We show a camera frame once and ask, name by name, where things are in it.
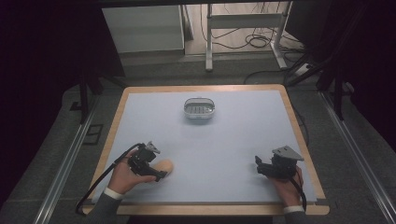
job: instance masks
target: oval metal dish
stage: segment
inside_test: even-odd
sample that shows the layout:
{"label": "oval metal dish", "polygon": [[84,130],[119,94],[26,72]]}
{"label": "oval metal dish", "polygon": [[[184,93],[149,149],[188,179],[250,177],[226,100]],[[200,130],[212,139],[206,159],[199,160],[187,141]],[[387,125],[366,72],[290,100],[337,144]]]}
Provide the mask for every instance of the oval metal dish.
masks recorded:
{"label": "oval metal dish", "polygon": [[215,113],[215,104],[207,98],[190,98],[184,104],[184,114],[188,119],[210,119]]}

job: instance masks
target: white cuff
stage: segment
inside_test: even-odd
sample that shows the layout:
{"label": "white cuff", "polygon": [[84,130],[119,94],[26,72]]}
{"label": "white cuff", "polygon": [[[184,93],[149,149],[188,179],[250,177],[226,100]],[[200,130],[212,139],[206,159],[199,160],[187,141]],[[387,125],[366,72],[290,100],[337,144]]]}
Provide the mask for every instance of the white cuff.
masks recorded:
{"label": "white cuff", "polygon": [[115,200],[119,200],[123,198],[123,194],[118,194],[116,191],[109,188],[106,188],[105,191],[103,191],[103,193]]}
{"label": "white cuff", "polygon": [[300,205],[296,205],[296,206],[289,206],[289,207],[285,207],[283,208],[283,213],[287,214],[287,213],[292,213],[292,212],[305,212],[303,207]]}

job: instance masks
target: handheld controller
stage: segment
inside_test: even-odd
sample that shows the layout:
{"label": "handheld controller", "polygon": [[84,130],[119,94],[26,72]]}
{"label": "handheld controller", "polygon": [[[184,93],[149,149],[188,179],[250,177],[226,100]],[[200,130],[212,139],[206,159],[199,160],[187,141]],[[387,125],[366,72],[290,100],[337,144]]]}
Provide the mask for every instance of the handheld controller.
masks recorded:
{"label": "handheld controller", "polygon": [[167,174],[165,171],[157,171],[149,166],[149,162],[156,158],[155,153],[161,153],[151,141],[147,145],[140,144],[138,150],[128,159],[131,170],[137,175],[155,175],[155,181],[160,181]]}
{"label": "handheld controller", "polygon": [[288,146],[274,149],[273,153],[272,164],[262,163],[262,159],[255,156],[256,164],[258,165],[257,172],[259,174],[276,179],[288,179],[296,174],[297,161],[304,160],[303,157]]}

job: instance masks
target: human hand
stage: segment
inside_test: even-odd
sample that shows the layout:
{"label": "human hand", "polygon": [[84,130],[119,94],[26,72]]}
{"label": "human hand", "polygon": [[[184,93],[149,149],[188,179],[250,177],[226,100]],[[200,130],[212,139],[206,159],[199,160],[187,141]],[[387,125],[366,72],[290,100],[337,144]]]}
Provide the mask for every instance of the human hand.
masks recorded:
{"label": "human hand", "polygon": [[[293,179],[301,188],[303,188],[304,181],[301,168],[296,166],[296,170],[297,173],[294,175]],[[288,179],[275,179],[269,176],[267,177],[274,184],[277,195],[283,202],[283,206],[289,207],[300,205],[300,193]]]}
{"label": "human hand", "polygon": [[136,150],[130,151],[113,170],[113,175],[107,187],[118,194],[125,194],[137,184],[152,182],[156,179],[154,175],[136,175],[131,171],[128,159],[135,152]]}

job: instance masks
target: black cable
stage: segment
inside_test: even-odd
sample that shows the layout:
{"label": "black cable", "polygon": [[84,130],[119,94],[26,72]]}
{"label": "black cable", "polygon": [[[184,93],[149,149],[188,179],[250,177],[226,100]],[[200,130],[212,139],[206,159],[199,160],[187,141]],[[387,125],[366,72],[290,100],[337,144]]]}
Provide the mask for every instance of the black cable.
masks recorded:
{"label": "black cable", "polygon": [[308,53],[304,53],[303,56],[301,56],[293,65],[293,67],[291,69],[289,69],[288,73],[285,74],[285,76],[283,76],[283,86],[287,86],[288,83],[288,79],[289,77],[291,77],[293,75],[293,71],[295,70],[295,68],[301,66],[302,64],[306,63],[309,59],[309,55]]}
{"label": "black cable", "polygon": [[[204,40],[207,41],[207,39],[205,37],[205,33],[204,33],[204,26],[202,25],[202,5],[200,5],[200,17],[201,17],[201,32],[202,32],[202,36],[204,37]],[[246,43],[246,45],[244,45],[244,46],[236,47],[236,48],[228,47],[228,46],[225,46],[225,45],[217,43],[217,42],[212,42],[212,44],[220,45],[220,46],[223,46],[224,48],[228,48],[228,49],[241,49],[244,46],[246,46],[248,43]]]}
{"label": "black cable", "polygon": [[297,116],[299,117],[299,120],[301,121],[302,125],[304,127],[305,130],[305,144],[308,146],[309,145],[309,132],[308,132],[308,128],[306,127],[305,124],[305,118],[300,114],[300,112],[296,109],[296,107],[294,106],[294,104],[291,104],[291,107],[293,108],[294,112],[297,114]]}
{"label": "black cable", "polygon": [[90,189],[87,191],[87,193],[81,198],[81,200],[78,201],[76,204],[76,213],[82,216],[86,216],[86,214],[80,209],[82,204],[87,200],[87,198],[90,196],[90,194],[93,192],[93,190],[98,186],[98,184],[110,173],[111,170],[114,169],[114,167],[117,166],[117,164],[120,163],[120,161],[135,147],[141,146],[142,144],[138,143],[130,147],[128,150],[126,150],[122,155],[120,155],[111,165],[95,180],[95,182],[92,184]]}
{"label": "black cable", "polygon": [[245,77],[243,84],[244,84],[244,85],[247,84],[247,81],[248,81],[249,78],[251,78],[252,76],[254,76],[254,75],[256,75],[256,74],[259,74],[259,73],[265,73],[265,72],[286,72],[287,74],[283,77],[283,83],[282,83],[282,85],[285,86],[285,83],[286,83],[286,81],[287,81],[287,76],[288,76],[288,74],[289,74],[289,71],[295,69],[295,68],[299,65],[298,62],[301,61],[301,60],[303,59],[304,56],[305,56],[305,54],[297,60],[297,63],[295,63],[292,67],[290,67],[290,68],[288,68],[288,69],[273,70],[273,71],[271,71],[271,70],[261,70],[261,71],[258,71],[258,72],[250,73],[249,75],[247,75],[247,76]]}
{"label": "black cable", "polygon": [[227,7],[225,6],[225,3],[224,3],[224,9],[228,12],[228,14],[231,14],[231,13],[228,11]]}
{"label": "black cable", "polygon": [[291,53],[295,53],[295,52],[293,52],[293,51],[283,52],[283,58],[286,59],[286,60],[288,60],[288,61],[291,62],[291,63],[296,63],[297,60],[292,60],[292,59],[290,59],[290,58],[287,56],[288,54],[291,54]]}
{"label": "black cable", "polygon": [[276,13],[279,10],[280,2],[277,2],[277,8],[276,8]]}
{"label": "black cable", "polygon": [[268,8],[270,7],[270,3],[267,3],[267,13],[268,13]]}
{"label": "black cable", "polygon": [[263,12],[264,12],[264,7],[265,7],[265,3],[263,2],[263,3],[262,3],[262,10],[260,10],[260,13],[263,13]]}
{"label": "black cable", "polygon": [[290,49],[290,48],[285,47],[281,44],[279,44],[279,50],[282,52],[298,52],[298,53],[309,52],[309,49]]}
{"label": "black cable", "polygon": [[[300,174],[299,174],[298,172],[296,172],[296,173],[297,173],[297,175],[298,175],[298,177],[299,177],[299,180],[300,180],[300,183],[301,183]],[[289,177],[289,181],[291,182],[291,184],[294,185],[294,187],[295,187],[295,188],[298,190],[298,192],[300,193],[301,199],[302,199],[302,201],[303,201],[303,209],[304,209],[304,211],[306,211],[306,197],[305,197],[305,193],[303,192],[302,186],[300,186],[300,185],[293,179],[292,176]]]}
{"label": "black cable", "polygon": [[298,39],[293,39],[293,38],[287,37],[287,36],[285,36],[285,35],[282,35],[282,37],[284,37],[284,38],[286,38],[286,39],[289,39],[289,40],[291,40],[291,41],[295,41],[295,42],[301,43],[301,41],[298,40]]}
{"label": "black cable", "polygon": [[[256,28],[253,30],[253,33],[252,33],[251,35],[247,35],[247,36],[245,37],[245,41],[246,41],[251,47],[253,47],[253,48],[255,48],[255,49],[262,49],[262,48],[267,47],[267,46],[271,43],[272,38],[273,38],[273,36],[274,36],[274,33],[272,33],[272,34],[271,34],[271,37],[268,38],[268,37],[265,36],[265,35],[255,35],[255,34],[254,34],[255,31],[256,31]],[[264,44],[261,45],[261,46],[254,45],[254,44],[252,43],[253,40],[260,40],[260,41],[264,42]]]}
{"label": "black cable", "polygon": [[253,9],[251,9],[250,13],[253,13],[254,9],[259,5],[259,3],[256,3],[256,6],[254,6]]}
{"label": "black cable", "polygon": [[213,34],[211,34],[211,35],[212,35],[212,37],[213,37],[213,38],[217,39],[217,38],[224,37],[225,35],[229,35],[229,34],[231,34],[231,33],[235,32],[235,31],[237,31],[237,30],[240,30],[240,29],[241,29],[241,28],[236,28],[236,29],[233,29],[233,30],[231,30],[230,32],[228,32],[228,33],[225,33],[224,35],[218,35],[218,36],[213,36]]}

